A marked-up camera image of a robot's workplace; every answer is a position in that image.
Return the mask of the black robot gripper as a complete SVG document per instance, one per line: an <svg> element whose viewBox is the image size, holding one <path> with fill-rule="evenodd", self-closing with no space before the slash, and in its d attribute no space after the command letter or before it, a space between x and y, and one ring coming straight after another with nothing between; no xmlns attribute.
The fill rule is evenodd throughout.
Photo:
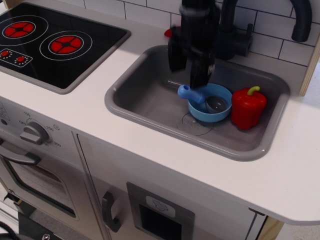
<svg viewBox="0 0 320 240"><path fill-rule="evenodd" d="M180 27L172 27L168 41L168 62L172 72L184 70L191 58L190 87L208 84L215 69L215 42L219 30L218 7L180 7Z"/></svg>

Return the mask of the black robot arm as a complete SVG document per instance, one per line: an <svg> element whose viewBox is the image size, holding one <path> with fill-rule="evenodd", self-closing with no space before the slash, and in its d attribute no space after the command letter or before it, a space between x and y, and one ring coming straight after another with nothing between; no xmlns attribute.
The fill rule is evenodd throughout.
<svg viewBox="0 0 320 240"><path fill-rule="evenodd" d="M168 41L168 62L172 72L191 62L189 86L207 85L214 71L216 40L221 12L213 0L183 0L179 8L180 27L172 27Z"/></svg>

